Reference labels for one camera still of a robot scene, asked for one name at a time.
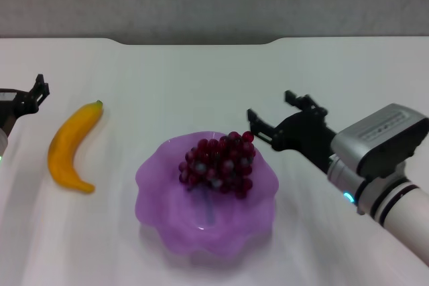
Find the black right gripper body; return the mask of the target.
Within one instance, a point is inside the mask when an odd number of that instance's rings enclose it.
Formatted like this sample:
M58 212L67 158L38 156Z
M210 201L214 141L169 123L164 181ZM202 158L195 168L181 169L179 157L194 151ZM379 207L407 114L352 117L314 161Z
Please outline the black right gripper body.
M336 135L326 125L327 114L324 108L311 108L284 119L275 128L272 149L297 151L320 171L327 173L333 154L330 144Z

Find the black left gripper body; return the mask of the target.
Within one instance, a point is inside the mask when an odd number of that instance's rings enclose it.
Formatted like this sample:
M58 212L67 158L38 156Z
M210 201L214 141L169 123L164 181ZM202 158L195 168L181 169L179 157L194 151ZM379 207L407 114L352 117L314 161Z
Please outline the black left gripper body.
M16 120L23 115L20 113L20 104L26 92L6 88L0 88L0 91L14 91L17 93L12 102L0 102L0 129L5 134L10 134Z

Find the dark red grape bunch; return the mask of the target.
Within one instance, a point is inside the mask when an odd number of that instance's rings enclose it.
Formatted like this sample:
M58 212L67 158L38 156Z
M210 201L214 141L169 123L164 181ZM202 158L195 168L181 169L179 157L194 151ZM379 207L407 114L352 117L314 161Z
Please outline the dark red grape bunch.
M244 199L253 187L250 175L256 150L254 135L233 131L220 139L201 139L178 166L179 181L188 190L198 186Z

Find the yellow banana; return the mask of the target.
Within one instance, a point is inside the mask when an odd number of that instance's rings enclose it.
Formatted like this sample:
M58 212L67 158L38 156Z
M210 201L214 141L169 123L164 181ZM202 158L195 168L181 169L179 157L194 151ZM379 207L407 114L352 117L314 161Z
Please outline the yellow banana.
M74 156L80 144L103 115L99 100L80 107L57 131L48 149L48 169L61 187L91 194L95 186L83 181L74 168Z

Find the purple scalloped plastic bowl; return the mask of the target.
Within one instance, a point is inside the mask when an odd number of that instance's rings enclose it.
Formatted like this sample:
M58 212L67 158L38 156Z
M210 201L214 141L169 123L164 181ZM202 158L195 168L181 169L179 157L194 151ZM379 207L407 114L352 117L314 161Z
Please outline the purple scalloped plastic bowl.
M260 152L253 161L253 187L243 200L207 188L189 191L180 183L178 165L186 150L200 139L221 137L222 133L203 131L168 139L135 174L135 215L155 228L173 253L233 257L251 239L272 230L279 180Z

